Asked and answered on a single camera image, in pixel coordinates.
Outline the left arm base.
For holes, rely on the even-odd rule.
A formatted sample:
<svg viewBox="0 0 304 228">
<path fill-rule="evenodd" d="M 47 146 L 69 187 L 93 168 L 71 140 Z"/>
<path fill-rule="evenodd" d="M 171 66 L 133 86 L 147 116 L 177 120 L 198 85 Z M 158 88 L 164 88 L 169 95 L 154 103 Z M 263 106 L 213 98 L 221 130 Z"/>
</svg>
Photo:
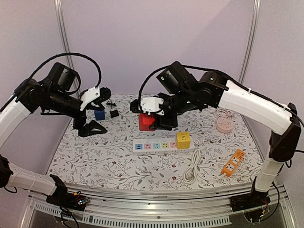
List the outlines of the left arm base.
<svg viewBox="0 0 304 228">
<path fill-rule="evenodd" d="M 66 209 L 84 211 L 90 199 L 82 195 L 81 191 L 67 192 L 64 182 L 55 175 L 50 175 L 55 181 L 56 189 L 52 195 L 47 196 L 46 202 Z"/>
</svg>

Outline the blue cube socket adapter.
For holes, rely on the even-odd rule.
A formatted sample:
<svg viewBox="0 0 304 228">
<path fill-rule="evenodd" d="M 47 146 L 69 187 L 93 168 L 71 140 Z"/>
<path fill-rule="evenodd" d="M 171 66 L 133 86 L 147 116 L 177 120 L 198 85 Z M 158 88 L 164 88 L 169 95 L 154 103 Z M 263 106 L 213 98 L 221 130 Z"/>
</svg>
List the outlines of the blue cube socket adapter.
<svg viewBox="0 0 304 228">
<path fill-rule="evenodd" d="M 94 110 L 94 115 L 95 115 L 95 120 L 96 121 L 101 121 L 105 120 L 105 111 L 99 111 L 99 110 Z"/>
</svg>

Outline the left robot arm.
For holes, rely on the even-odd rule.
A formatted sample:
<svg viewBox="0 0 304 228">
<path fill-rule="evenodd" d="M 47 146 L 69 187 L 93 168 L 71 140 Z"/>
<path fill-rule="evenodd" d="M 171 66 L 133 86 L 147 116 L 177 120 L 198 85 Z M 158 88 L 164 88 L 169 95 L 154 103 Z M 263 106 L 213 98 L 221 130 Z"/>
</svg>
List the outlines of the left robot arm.
<svg viewBox="0 0 304 228">
<path fill-rule="evenodd" d="M 84 58 L 97 69 L 97 85 L 82 92 L 80 98 L 74 98 L 78 90 L 71 90 L 74 80 L 81 82 L 79 74 L 56 62 L 49 74 L 37 81 L 34 75 L 50 61 L 66 56 Z M 0 143 L 3 145 L 16 128 L 37 109 L 41 109 L 42 115 L 64 115 L 73 119 L 73 128 L 78 131 L 80 137 L 96 134 L 105 134 L 107 130 L 98 122 L 86 121 L 87 110 L 104 109 L 102 103 L 111 96 L 110 89 L 100 88 L 102 72 L 100 66 L 91 57 L 75 52 L 54 55 L 41 63 L 33 73 L 25 79 L 13 92 L 12 96 L 0 109 Z M 54 175 L 40 175 L 38 173 L 22 169 L 7 158 L 0 158 L 0 186 L 1 188 L 13 187 L 29 191 L 35 191 L 52 197 L 60 206 L 67 206 L 71 197 L 67 192 L 64 182 Z"/>
</svg>

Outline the yellow cube socket adapter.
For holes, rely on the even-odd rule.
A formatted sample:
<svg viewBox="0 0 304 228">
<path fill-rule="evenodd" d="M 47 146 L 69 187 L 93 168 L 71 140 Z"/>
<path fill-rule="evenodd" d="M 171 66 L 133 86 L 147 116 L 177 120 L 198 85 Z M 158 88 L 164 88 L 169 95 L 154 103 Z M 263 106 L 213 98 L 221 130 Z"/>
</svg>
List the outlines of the yellow cube socket adapter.
<svg viewBox="0 0 304 228">
<path fill-rule="evenodd" d="M 175 138 L 176 148 L 185 150 L 190 148 L 191 138 L 188 132 L 178 132 Z"/>
</svg>

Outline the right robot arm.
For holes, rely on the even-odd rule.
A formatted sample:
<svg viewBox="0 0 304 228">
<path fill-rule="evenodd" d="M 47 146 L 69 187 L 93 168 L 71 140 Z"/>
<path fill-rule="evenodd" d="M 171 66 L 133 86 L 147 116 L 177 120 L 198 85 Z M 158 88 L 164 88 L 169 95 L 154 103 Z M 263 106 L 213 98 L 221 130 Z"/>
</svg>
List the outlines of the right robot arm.
<svg viewBox="0 0 304 228">
<path fill-rule="evenodd" d="M 131 102 L 133 113 L 152 117 L 148 130 L 170 131 L 177 127 L 177 117 L 192 110 L 207 107 L 223 108 L 244 115 L 271 130 L 269 152 L 255 177 L 251 193 L 246 195 L 249 207 L 264 199 L 283 164 L 297 148 L 303 121 L 294 104 L 280 104 L 271 98 L 243 86 L 228 74 L 210 68 L 203 69 L 197 80 L 190 72 L 193 66 L 178 61 L 152 72 L 167 90 L 153 97 L 138 96 Z"/>
</svg>

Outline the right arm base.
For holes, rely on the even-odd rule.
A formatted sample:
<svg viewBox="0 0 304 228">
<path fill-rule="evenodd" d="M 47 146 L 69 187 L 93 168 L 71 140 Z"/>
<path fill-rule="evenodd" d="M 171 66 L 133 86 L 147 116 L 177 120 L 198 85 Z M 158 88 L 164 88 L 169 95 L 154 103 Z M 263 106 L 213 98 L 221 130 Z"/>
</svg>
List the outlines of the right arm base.
<svg viewBox="0 0 304 228">
<path fill-rule="evenodd" d="M 261 222 L 270 203 L 269 191 L 258 191 L 255 182 L 254 180 L 249 193 L 229 198 L 232 211 L 243 211 L 245 219 L 250 223 Z"/>
</svg>

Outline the red cube socket adapter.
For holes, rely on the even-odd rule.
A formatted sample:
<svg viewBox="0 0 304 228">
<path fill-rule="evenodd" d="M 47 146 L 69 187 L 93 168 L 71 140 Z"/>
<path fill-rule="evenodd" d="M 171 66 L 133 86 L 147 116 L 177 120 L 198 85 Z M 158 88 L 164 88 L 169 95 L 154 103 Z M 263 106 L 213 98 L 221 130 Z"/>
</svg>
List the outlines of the red cube socket adapter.
<svg viewBox="0 0 304 228">
<path fill-rule="evenodd" d="M 154 115 L 148 115 L 148 114 L 139 114 L 139 130 L 140 131 L 154 131 L 152 129 L 152 126 L 155 122 Z"/>
</svg>

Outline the white multicolour power strip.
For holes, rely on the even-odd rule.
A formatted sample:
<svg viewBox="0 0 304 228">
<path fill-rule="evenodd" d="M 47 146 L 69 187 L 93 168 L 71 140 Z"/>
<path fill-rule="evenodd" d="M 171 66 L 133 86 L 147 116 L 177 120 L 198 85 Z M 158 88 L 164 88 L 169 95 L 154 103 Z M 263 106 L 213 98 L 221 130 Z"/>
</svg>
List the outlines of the white multicolour power strip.
<svg viewBox="0 0 304 228">
<path fill-rule="evenodd" d="M 175 138 L 137 139 L 133 140 L 133 155 L 156 155 L 180 152 L 193 152 L 195 145 L 190 142 L 189 148 L 178 149 Z"/>
</svg>

